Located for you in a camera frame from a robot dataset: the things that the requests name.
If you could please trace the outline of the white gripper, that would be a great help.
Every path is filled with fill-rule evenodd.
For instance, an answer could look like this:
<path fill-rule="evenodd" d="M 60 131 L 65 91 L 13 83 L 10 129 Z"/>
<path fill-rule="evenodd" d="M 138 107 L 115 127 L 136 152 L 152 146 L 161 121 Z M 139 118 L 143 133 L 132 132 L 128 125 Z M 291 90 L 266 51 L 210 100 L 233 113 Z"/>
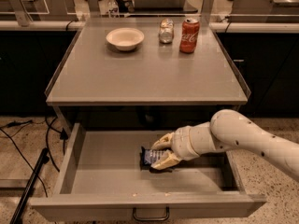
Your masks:
<path fill-rule="evenodd" d="M 199 157 L 199 154 L 192 147 L 191 128 L 191 126 L 178 128 L 174 133 L 165 134 L 151 146 L 155 150 L 172 149 L 172 151 L 165 151 L 162 157 L 151 165 L 153 169 L 164 170 L 179 164 L 181 161 L 190 161 Z"/>

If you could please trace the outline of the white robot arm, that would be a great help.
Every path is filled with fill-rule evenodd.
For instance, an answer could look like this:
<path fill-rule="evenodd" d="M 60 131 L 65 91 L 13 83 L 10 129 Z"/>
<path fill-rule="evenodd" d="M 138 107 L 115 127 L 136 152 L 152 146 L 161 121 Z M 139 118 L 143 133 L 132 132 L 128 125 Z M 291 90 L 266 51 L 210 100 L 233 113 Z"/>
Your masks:
<path fill-rule="evenodd" d="M 209 122 L 180 127 L 167 133 L 151 148 L 166 149 L 162 157 L 151 165 L 156 170 L 173 167 L 206 153 L 239 148 L 264 158 L 293 180 L 299 181 L 299 145 L 263 130 L 231 109 L 218 111 Z"/>

